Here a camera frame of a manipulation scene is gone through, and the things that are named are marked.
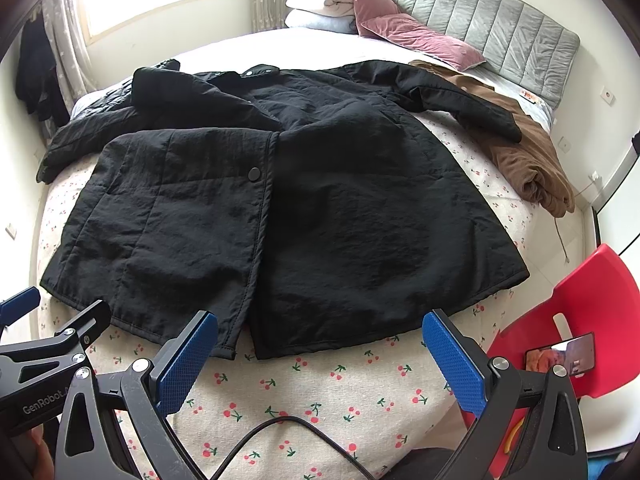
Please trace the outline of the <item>person's left hand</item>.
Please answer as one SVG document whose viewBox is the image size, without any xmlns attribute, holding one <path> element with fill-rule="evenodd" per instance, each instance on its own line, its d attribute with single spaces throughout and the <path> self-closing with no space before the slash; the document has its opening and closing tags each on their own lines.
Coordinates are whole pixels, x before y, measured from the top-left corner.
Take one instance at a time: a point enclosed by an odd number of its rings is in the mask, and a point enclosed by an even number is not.
<svg viewBox="0 0 640 480">
<path fill-rule="evenodd" d="M 32 478 L 34 480 L 53 480 L 54 463 L 47 442 L 43 439 L 44 428 L 42 425 L 29 430 L 28 436 L 35 445 L 36 461 Z"/>
</svg>

